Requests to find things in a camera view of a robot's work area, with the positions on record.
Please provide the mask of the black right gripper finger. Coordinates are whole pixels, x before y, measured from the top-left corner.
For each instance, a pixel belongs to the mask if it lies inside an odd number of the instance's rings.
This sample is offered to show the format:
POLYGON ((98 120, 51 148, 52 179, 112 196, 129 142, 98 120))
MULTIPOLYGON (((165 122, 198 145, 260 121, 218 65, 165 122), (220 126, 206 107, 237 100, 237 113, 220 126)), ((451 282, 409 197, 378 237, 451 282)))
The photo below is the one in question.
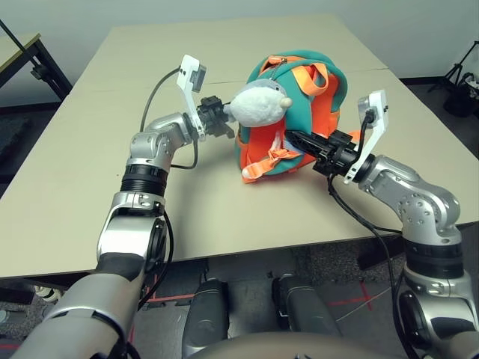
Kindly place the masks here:
POLYGON ((328 141, 319 135, 287 130, 286 139, 291 146, 313 157, 327 157, 332 151, 328 141))

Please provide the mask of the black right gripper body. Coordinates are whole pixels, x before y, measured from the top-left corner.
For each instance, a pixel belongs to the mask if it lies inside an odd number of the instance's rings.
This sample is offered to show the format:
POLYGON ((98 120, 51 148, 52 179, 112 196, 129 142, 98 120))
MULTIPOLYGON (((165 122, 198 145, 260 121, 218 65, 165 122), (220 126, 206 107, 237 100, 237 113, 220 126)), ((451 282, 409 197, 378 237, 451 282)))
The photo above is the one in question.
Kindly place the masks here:
POLYGON ((313 169, 324 176, 337 174, 346 176, 352 165, 358 160, 357 143, 353 136, 335 130, 328 138, 315 135, 314 139, 320 144, 320 152, 313 169))

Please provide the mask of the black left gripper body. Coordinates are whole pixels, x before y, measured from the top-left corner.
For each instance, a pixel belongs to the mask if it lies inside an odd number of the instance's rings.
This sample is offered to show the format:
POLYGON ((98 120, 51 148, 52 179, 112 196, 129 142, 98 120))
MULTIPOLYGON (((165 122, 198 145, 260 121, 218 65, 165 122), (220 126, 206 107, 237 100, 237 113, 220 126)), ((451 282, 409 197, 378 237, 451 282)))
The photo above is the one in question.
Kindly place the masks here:
POLYGON ((219 137, 225 134, 224 105, 217 96, 209 96, 201 99, 197 107, 197 113, 204 125, 207 135, 219 137))

